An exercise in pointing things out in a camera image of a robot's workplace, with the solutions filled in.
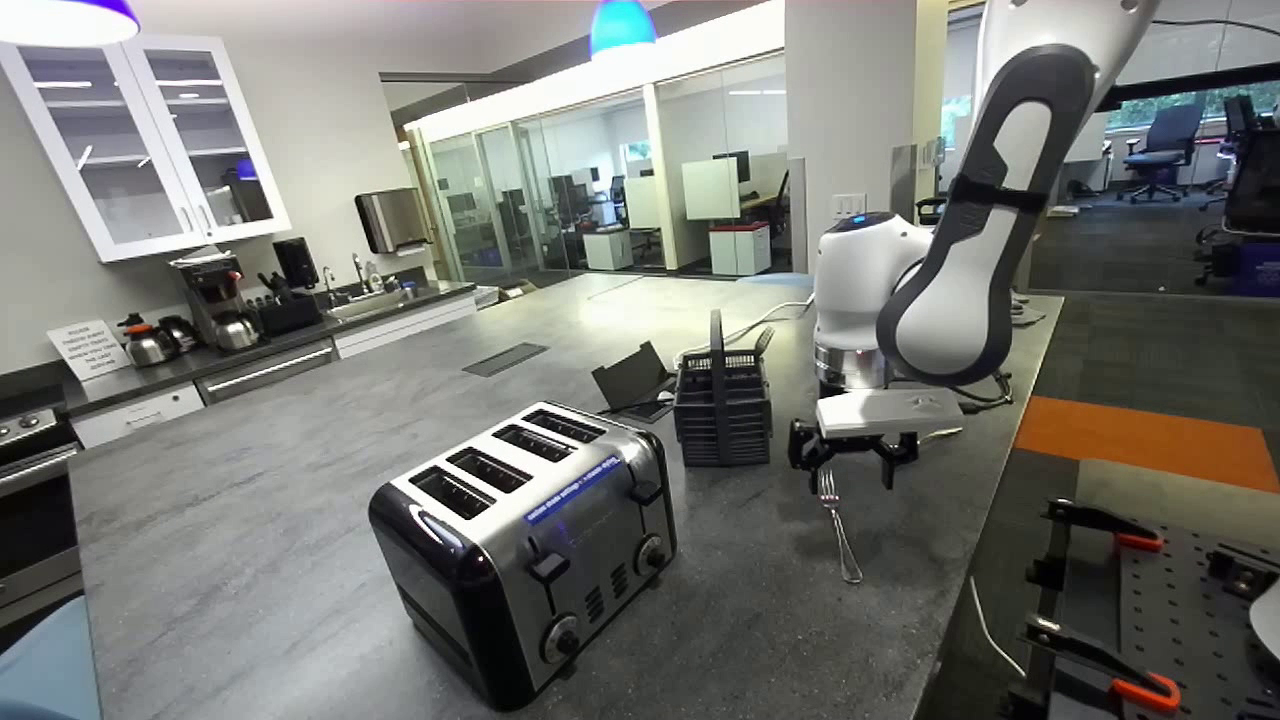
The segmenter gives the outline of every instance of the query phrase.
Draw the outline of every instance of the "toaster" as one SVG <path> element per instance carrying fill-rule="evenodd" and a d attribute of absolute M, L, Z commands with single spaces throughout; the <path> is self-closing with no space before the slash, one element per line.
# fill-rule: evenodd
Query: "toaster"
<path fill-rule="evenodd" d="M 551 405 L 386 480 L 366 520 L 421 634 L 495 707 L 572 668 L 677 556 L 659 441 Z"/>

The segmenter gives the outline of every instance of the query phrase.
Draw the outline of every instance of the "kitchen counter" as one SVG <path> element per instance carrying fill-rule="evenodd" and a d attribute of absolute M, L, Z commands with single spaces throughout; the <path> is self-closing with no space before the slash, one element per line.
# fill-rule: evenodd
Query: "kitchen counter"
<path fill-rule="evenodd" d="M 803 288 L 574 274 L 403 345 L 217 405 L 72 462 L 82 593 L 109 720 L 150 714 L 495 714 L 411 632 L 366 526 L 395 470 L 551 400 L 595 413 L 591 366 L 650 338 L 677 362 L 709 310 L 740 328 Z M 1014 336 L 1014 392 L 1040 372 L 1056 307 Z M 513 345 L 546 351 L 464 366 Z M 680 556 L 583 657 L 513 714 L 910 714 L 1021 419 L 971 416 L 959 441 L 882 493 L 840 460 L 845 520 L 867 578 L 840 583 L 833 523 L 784 469 L 784 424 L 812 416 L 809 324 L 766 349 L 770 462 L 680 462 Z"/>
<path fill-rule="evenodd" d="M 64 388 L 64 413 L 74 416 L 74 413 L 92 413 L 92 408 L 118 405 L 118 400 L 133 400 L 133 397 L 148 397 L 148 392 L 160 392 L 160 388 L 172 388 L 172 384 L 204 380 L 204 376 L 217 376 L 217 372 L 236 372 L 242 362 L 255 362 L 255 359 L 268 359 L 268 355 L 279 355 L 279 351 L 297 351 L 302 345 L 333 345 L 333 336 L 344 331 L 344 328 L 361 328 L 361 324 L 376 324 L 376 318 L 386 318 L 386 315 L 399 315 L 399 310 L 416 310 L 416 307 L 428 307 L 428 305 L 441 305 L 441 298 L 456 298 L 456 295 L 466 295 L 473 288 L 474 283 L 443 283 L 443 288 L 431 288 L 422 295 L 411 295 L 411 298 L 399 298 L 399 305 L 384 305 L 384 307 L 371 307 L 371 310 L 353 315 L 353 318 L 325 318 L 317 328 L 300 328 L 300 331 L 289 331 L 289 336 L 268 336 L 264 345 L 242 349 L 242 351 L 201 349 L 191 355 L 179 355 L 179 359 L 168 359 L 168 362 L 156 362 L 156 366 L 118 366 L 118 372 L 94 376 L 88 384 L 69 384 Z"/>

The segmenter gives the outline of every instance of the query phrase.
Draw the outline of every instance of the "oven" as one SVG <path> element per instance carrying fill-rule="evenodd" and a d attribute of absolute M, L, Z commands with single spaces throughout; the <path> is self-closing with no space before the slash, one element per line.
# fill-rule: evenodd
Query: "oven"
<path fill-rule="evenodd" d="M 0 416 L 0 632 L 80 593 L 72 454 L 80 445 L 52 408 Z"/>

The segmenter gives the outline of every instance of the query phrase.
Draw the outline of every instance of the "black dish rack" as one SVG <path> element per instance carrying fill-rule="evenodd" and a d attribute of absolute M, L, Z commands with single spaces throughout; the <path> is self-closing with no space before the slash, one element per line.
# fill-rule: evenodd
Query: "black dish rack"
<path fill-rule="evenodd" d="M 680 359 L 677 434 L 684 448 L 684 469 L 766 462 L 766 338 L 770 331 L 762 328 L 750 349 L 723 349 L 723 318 L 712 310 L 712 349 Z"/>

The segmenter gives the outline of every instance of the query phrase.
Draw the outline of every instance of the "pendant lamp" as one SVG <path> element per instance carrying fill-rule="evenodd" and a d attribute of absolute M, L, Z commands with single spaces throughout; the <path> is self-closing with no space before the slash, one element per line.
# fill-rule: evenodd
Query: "pendant lamp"
<path fill-rule="evenodd" d="M 105 49 L 134 34 L 129 0 L 2 0 L 0 44 Z"/>
<path fill-rule="evenodd" d="M 598 0 L 591 20 L 591 59 L 621 49 L 645 49 L 650 40 L 650 15 L 641 0 Z"/>

